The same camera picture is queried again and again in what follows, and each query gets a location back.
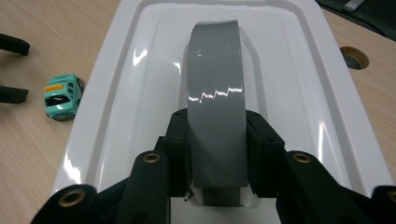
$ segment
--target black plastic bracket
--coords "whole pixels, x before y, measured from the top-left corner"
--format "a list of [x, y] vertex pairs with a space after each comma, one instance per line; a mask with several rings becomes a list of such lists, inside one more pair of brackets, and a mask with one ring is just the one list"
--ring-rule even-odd
[[26, 41], [10, 36], [0, 34], [0, 49], [27, 55], [30, 45]]
[[[170, 197], [185, 196], [191, 185], [187, 130], [187, 109], [179, 110], [154, 150], [135, 159], [129, 178], [98, 194], [86, 185], [62, 189], [32, 223], [170, 223]], [[287, 152], [271, 125], [252, 111], [247, 111], [247, 144], [251, 189], [259, 198], [276, 197], [282, 224], [396, 223], [396, 187], [377, 187], [372, 198], [341, 187], [316, 157]], [[228, 200], [235, 190], [220, 193]], [[217, 191], [206, 196], [219, 205], [211, 201], [219, 198]]]
[[26, 101], [28, 93], [28, 90], [0, 86], [0, 103], [23, 103]]

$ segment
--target screw hole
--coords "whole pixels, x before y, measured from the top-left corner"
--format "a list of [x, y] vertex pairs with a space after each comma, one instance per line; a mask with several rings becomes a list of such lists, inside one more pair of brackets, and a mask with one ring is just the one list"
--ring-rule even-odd
[[302, 153], [293, 154], [293, 158], [294, 158], [295, 160], [299, 161], [299, 162], [302, 162], [302, 163], [309, 163], [309, 162], [311, 162], [311, 158], [305, 156], [305, 154], [302, 154]]
[[370, 60], [363, 51], [352, 47], [341, 47], [340, 50], [349, 68], [361, 70], [369, 66]]
[[83, 189], [72, 189], [62, 195], [58, 201], [58, 204], [61, 207], [71, 207], [80, 203], [84, 198], [85, 191]]
[[150, 153], [150, 154], [146, 155], [146, 156], [143, 158], [143, 161], [145, 161], [145, 162], [147, 162], [147, 163], [153, 163], [153, 162], [159, 161], [160, 158], [161, 158], [161, 156], [160, 156], [159, 154], [157, 154], [157, 153]]

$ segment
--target white plastic tray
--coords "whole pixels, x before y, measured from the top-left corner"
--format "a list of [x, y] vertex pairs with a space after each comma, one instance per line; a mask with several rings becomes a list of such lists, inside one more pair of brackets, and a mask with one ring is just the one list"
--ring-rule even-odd
[[[99, 190], [152, 150], [187, 106], [193, 26], [238, 20], [247, 109], [261, 113], [287, 150], [311, 153], [343, 186], [369, 195], [392, 184], [331, 30], [315, 1], [122, 0], [82, 99], [52, 193]], [[222, 209], [172, 201], [173, 223], [276, 223], [275, 200]]]

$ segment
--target tray rim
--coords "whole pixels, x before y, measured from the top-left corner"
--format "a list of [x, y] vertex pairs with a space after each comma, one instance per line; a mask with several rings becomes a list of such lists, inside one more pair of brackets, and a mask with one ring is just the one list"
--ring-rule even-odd
[[[352, 149], [348, 155], [344, 155], [346, 161], [353, 160], [356, 164], [356, 166], [352, 165], [347, 167], [347, 169], [353, 169], [356, 174], [359, 174], [358, 176], [349, 176], [352, 188], [357, 192], [370, 195], [373, 188], [377, 185], [392, 185], [388, 167], [385, 164], [361, 98], [342, 59], [341, 52], [338, 50], [330, 27], [315, 1], [267, 0], [242, 2], [198, 0], [186, 3], [181, 0], [122, 0], [92, 69], [90, 81], [85, 91], [86, 97], [83, 97], [81, 108], [75, 118], [51, 194], [71, 184], [92, 182], [87, 173], [91, 169], [96, 169], [95, 161], [97, 161], [99, 155], [94, 149], [101, 146], [101, 141], [105, 135], [103, 130], [107, 126], [112, 101], [120, 78], [116, 74], [120, 74], [123, 59], [126, 57], [130, 44], [127, 40], [132, 38], [132, 27], [136, 26], [139, 13], [144, 7], [161, 3], [278, 6], [282, 2], [287, 2], [287, 6], [294, 7], [293, 10], [301, 10], [303, 17], [300, 20], [304, 20], [302, 23], [305, 29], [304, 32], [309, 34], [306, 37], [307, 41], [314, 43], [309, 45], [309, 47], [319, 56], [314, 57], [314, 61], [315, 63], [322, 63], [321, 67], [324, 68], [324, 71], [319, 72], [335, 74], [334, 76], [320, 76], [320, 78], [322, 85], [326, 82], [331, 83], [331, 85], [323, 86], [323, 88], [332, 112], [334, 124], [339, 122], [338, 125], [334, 126], [342, 127], [337, 130], [337, 135], [340, 141], [346, 141], [346, 144], [349, 144]], [[84, 148], [85, 150], [81, 150], [77, 156], [75, 155], [76, 153], [73, 153], [72, 148]], [[357, 148], [375, 148], [375, 150]], [[89, 158], [90, 161], [86, 162], [81, 158]], [[366, 166], [366, 164], [371, 163], [375, 163], [375, 166]], [[75, 172], [83, 171], [83, 174], [79, 174], [79, 181], [78, 178], [73, 179], [65, 173], [64, 169], [66, 167]], [[354, 181], [361, 182], [362, 185], [354, 186]]]

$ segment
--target green toy car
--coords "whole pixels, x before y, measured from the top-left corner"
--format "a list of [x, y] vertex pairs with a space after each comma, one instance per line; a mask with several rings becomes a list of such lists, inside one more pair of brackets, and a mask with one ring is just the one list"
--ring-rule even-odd
[[44, 88], [46, 114], [55, 120], [73, 119], [77, 114], [84, 85], [75, 74], [61, 74]]

